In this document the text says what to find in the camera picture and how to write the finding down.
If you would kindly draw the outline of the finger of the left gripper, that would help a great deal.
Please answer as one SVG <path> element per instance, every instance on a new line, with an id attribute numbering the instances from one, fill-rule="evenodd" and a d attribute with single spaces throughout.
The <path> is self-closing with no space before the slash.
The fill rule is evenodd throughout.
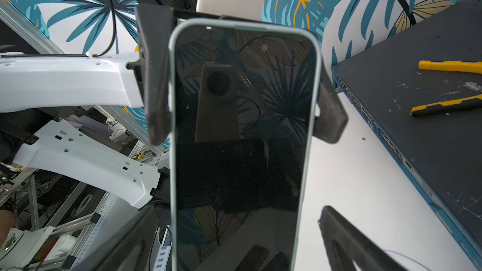
<path id="1" fill-rule="evenodd" d="M 315 117 L 313 136 L 328 144 L 335 144 L 345 130 L 348 115 L 326 71 L 321 72 L 317 105 L 320 115 Z"/>
<path id="2" fill-rule="evenodd" d="M 135 7 L 144 88 L 144 113 L 150 143 L 161 145 L 171 127 L 169 39 L 176 26 L 173 8 L 142 3 Z"/>

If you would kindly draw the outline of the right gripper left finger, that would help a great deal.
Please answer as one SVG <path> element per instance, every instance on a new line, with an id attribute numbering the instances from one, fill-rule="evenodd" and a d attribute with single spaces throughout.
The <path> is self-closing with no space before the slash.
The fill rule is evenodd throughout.
<path id="1" fill-rule="evenodd" d="M 110 240 L 87 256 L 72 270 L 145 270 L 158 227 L 154 207 L 147 206 Z"/>

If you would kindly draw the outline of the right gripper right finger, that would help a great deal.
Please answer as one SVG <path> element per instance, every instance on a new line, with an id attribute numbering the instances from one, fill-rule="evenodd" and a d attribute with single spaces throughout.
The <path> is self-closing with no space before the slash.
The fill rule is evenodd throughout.
<path id="1" fill-rule="evenodd" d="M 404 270 L 331 206 L 318 221 L 331 270 Z"/>

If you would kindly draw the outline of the black phone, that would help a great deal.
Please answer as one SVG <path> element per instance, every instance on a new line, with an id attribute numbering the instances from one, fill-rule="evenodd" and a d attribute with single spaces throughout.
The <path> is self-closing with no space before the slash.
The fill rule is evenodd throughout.
<path id="1" fill-rule="evenodd" d="M 169 41 L 173 270 L 292 270 L 321 76 L 316 38 L 215 19 Z"/>

